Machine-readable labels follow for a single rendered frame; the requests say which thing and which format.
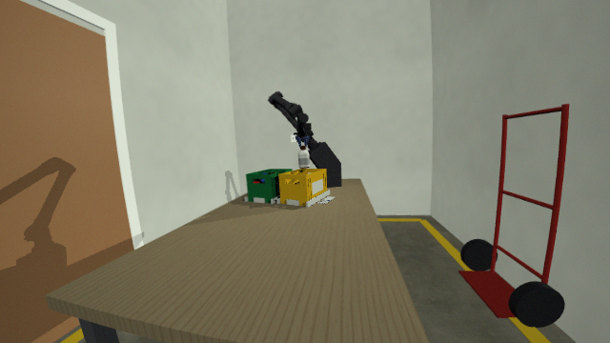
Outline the white pick list paper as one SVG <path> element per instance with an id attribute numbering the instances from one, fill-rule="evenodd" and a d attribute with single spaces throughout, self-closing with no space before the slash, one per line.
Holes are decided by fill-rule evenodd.
<path id="1" fill-rule="evenodd" d="M 328 197 L 324 198 L 323 200 L 319 201 L 317 204 L 327 204 L 332 199 L 334 199 L 332 196 L 328 196 Z"/>

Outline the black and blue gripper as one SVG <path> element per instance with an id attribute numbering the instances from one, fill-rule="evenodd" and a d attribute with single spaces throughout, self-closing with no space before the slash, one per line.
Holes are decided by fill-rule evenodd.
<path id="1" fill-rule="evenodd" d="M 301 148 L 301 137 L 302 136 L 305 136 L 305 137 L 303 137 L 304 138 L 304 144 L 307 147 L 307 143 L 308 143 L 308 141 L 310 139 L 310 135 L 307 135 L 307 134 L 311 134 L 311 133 L 310 132 L 309 133 L 306 133 L 306 132 L 295 132 L 294 133 L 294 135 L 298 135 L 298 137 L 296 136 L 295 139 L 296 139 L 296 141 L 297 141 L 297 143 L 298 143 L 300 148 Z M 299 138 L 299 140 L 297 138 Z M 306 139 L 307 139 L 307 142 L 306 142 Z"/>

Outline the green crate with dividers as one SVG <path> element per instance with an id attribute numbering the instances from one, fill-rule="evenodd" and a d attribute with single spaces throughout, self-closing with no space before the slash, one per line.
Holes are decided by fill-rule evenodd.
<path id="1" fill-rule="evenodd" d="M 262 174 L 266 172 L 267 174 Z M 270 172 L 274 172 L 270 174 Z M 265 198 L 265 203 L 280 195 L 278 175 L 291 172 L 290 169 L 268 169 L 246 174 L 248 201 L 254 202 L 254 197 Z M 265 179 L 265 183 L 253 183 L 255 179 Z"/>

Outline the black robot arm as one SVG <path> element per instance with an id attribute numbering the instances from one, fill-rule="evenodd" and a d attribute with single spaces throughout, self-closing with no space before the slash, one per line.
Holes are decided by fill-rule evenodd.
<path id="1" fill-rule="evenodd" d="M 277 108 L 279 108 L 282 111 L 283 115 L 289 120 L 289 122 L 290 123 L 292 122 L 291 124 L 295 127 L 296 132 L 306 132 L 306 133 L 310 132 L 311 133 L 311 134 L 307 134 L 307 135 L 310 135 L 310 139 L 307 143 L 307 146 L 309 148 L 308 152 L 309 153 L 312 152 L 317 147 L 319 147 L 321 145 L 321 143 L 319 142 L 320 143 L 319 144 L 313 139 L 314 134 L 311 131 L 311 129 L 312 129 L 311 123 L 306 123 L 309 120 L 308 115 L 306 113 L 303 113 L 300 105 L 297 105 L 296 103 L 290 103 L 282 97 L 283 97 L 282 93 L 280 91 L 276 91 L 274 94 L 272 94 L 269 97 L 268 101 L 271 100 L 271 104 L 276 106 Z M 276 104 L 275 100 L 277 100 L 277 102 L 280 102 L 280 104 L 282 104 L 282 106 L 285 106 L 286 110 L 288 110 L 289 112 L 285 111 L 280 106 L 278 106 Z M 297 120 L 295 119 L 296 117 L 297 117 Z M 300 124 L 300 125 L 297 125 L 297 124 Z"/>

